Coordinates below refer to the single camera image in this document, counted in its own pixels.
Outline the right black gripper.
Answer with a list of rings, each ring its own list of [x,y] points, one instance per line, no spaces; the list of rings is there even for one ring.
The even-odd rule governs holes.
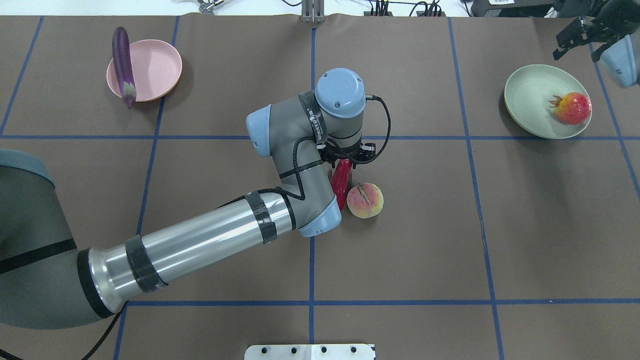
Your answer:
[[[636,32],[640,25],[638,0],[556,0],[553,9],[558,18],[573,19],[556,35],[554,60],[573,48],[602,43],[591,55],[592,61],[598,62],[605,50]]]

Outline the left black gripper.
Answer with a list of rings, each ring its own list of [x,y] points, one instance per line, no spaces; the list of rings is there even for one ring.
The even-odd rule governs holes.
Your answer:
[[[350,146],[340,146],[337,141],[326,141],[317,146],[320,159],[330,164],[332,169],[338,167],[338,162],[348,160],[353,169],[359,165],[370,164],[377,159],[377,145],[375,143],[356,142]]]

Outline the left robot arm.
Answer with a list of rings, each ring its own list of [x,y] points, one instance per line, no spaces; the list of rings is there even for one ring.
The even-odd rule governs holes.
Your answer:
[[[44,164],[30,153],[1,150],[0,317],[34,330],[84,326],[116,315],[126,301],[258,244],[298,230],[310,238],[342,220],[324,163],[377,157],[362,143],[368,100],[354,71],[334,68],[313,91],[246,117],[261,157],[281,185],[252,191],[205,214],[110,249],[79,250]]]

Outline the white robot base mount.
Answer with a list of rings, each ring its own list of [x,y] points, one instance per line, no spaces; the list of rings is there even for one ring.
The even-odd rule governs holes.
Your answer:
[[[375,360],[374,344],[256,344],[247,347],[245,360]]]

